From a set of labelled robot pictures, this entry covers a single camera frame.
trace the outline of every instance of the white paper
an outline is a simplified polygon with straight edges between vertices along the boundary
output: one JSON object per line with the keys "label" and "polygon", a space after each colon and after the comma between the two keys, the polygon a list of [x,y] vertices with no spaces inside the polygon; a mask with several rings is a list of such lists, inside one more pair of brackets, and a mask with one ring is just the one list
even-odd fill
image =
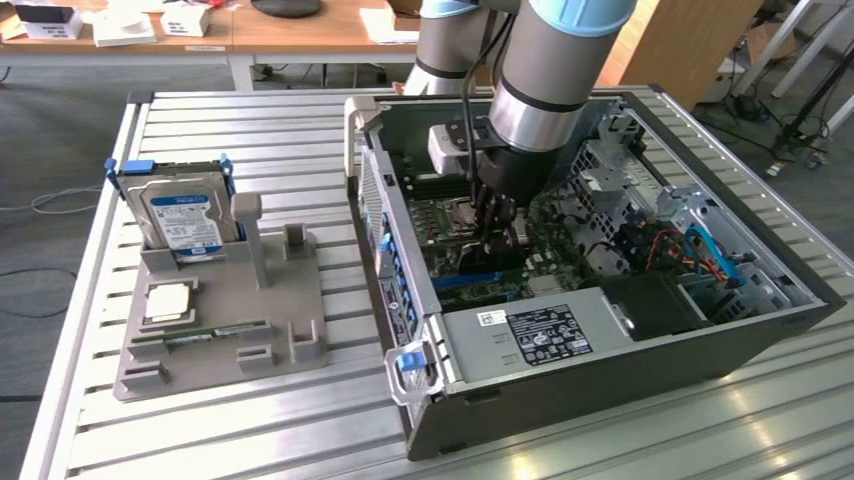
{"label": "white paper", "polygon": [[362,23],[369,32],[369,38],[381,45],[401,45],[418,43],[418,32],[395,30],[391,15],[385,8],[361,8]]}

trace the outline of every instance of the white box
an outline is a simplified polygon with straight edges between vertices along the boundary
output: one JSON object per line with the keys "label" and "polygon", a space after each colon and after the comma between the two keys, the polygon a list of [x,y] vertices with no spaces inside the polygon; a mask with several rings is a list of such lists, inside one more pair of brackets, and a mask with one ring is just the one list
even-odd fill
{"label": "white box", "polygon": [[744,74],[745,69],[742,66],[738,63],[734,64],[730,57],[728,57],[721,64],[721,68],[718,68],[718,73],[716,74],[716,78],[712,80],[712,84],[706,89],[706,93],[704,94],[704,98],[700,103],[718,103],[724,100],[726,98],[726,94],[733,88],[733,85],[738,83]]}
{"label": "white box", "polygon": [[205,37],[210,17],[209,9],[202,5],[169,7],[161,17],[163,32],[182,37]]}
{"label": "white box", "polygon": [[92,22],[92,36],[96,47],[117,47],[158,41],[149,15],[123,11],[108,11]]}
{"label": "white box", "polygon": [[35,40],[76,40],[83,30],[83,19],[75,10],[68,23],[22,22],[27,36]]}

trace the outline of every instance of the aluminum table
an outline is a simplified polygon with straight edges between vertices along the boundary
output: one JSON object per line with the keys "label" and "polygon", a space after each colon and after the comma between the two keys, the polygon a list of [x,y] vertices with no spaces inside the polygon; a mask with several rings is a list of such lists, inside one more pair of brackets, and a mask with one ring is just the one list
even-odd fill
{"label": "aluminum table", "polygon": [[[854,475],[854,306],[726,378],[410,462],[347,207],[343,102],[391,90],[162,93],[129,104],[121,160],[235,162],[263,194],[261,226],[310,225],[319,240],[331,364],[123,404],[112,382],[142,236],[112,188],[100,197],[23,478],[838,478]],[[653,112],[854,300],[854,264],[668,95]],[[689,180],[661,145],[649,158]]]}

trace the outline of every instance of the blue hard drive label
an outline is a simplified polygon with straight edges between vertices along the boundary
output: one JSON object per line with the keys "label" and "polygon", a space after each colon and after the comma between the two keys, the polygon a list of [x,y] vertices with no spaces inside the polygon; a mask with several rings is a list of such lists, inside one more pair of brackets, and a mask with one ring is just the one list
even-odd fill
{"label": "blue hard drive label", "polygon": [[507,315],[507,323],[531,366],[593,353],[569,305]]}
{"label": "blue hard drive label", "polygon": [[182,255],[206,255],[223,248],[217,222],[207,216],[207,195],[155,197],[151,209],[171,250]]}

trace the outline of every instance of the motherboard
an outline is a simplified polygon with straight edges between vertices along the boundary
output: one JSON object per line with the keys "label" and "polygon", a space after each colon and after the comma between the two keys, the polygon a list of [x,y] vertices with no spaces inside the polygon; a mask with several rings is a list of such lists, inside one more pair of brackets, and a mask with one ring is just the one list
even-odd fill
{"label": "motherboard", "polygon": [[[411,182],[407,207],[443,311],[553,295],[596,281],[554,192],[544,193],[521,215],[517,230],[523,232],[523,248],[518,265],[470,273],[465,272],[466,256],[478,251],[481,238],[469,197],[427,199],[434,195],[423,192],[438,190],[431,184],[434,178],[406,178]],[[465,192],[465,183],[455,189],[447,177],[437,180],[443,184],[441,191]]]}

